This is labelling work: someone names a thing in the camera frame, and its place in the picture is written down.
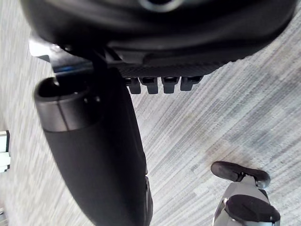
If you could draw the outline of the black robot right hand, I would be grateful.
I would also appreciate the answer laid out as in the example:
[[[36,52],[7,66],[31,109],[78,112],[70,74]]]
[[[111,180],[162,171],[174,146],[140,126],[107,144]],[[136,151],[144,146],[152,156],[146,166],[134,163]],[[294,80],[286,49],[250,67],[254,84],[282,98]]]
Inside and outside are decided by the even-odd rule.
[[[35,87],[61,176],[96,226],[148,226],[153,201],[131,95],[190,91],[269,45],[295,0],[23,0],[32,56],[53,77]]]

